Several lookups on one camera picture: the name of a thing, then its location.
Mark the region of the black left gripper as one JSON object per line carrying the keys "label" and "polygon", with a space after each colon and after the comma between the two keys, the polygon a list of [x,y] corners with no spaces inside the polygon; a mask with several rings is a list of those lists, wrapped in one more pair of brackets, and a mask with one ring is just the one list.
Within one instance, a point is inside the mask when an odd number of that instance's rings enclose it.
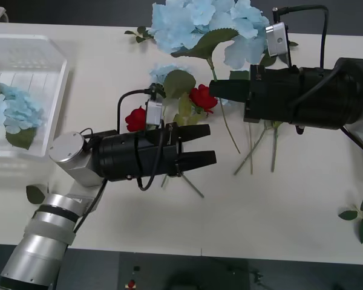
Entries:
{"label": "black left gripper", "polygon": [[139,176],[181,176],[182,172],[199,169],[217,163],[214,150],[183,152],[181,143],[211,134],[208,124],[178,126],[168,123],[165,128],[138,133]]}

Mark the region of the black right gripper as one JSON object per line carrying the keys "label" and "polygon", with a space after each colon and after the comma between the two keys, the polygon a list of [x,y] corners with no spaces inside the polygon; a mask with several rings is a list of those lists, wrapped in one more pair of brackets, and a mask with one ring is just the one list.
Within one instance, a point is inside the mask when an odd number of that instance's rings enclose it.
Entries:
{"label": "black right gripper", "polygon": [[268,120],[291,123],[292,116],[288,106],[290,70],[251,65],[249,75],[250,80],[212,80],[209,93],[213,97],[225,100],[245,100],[245,122],[259,123],[260,120]]}

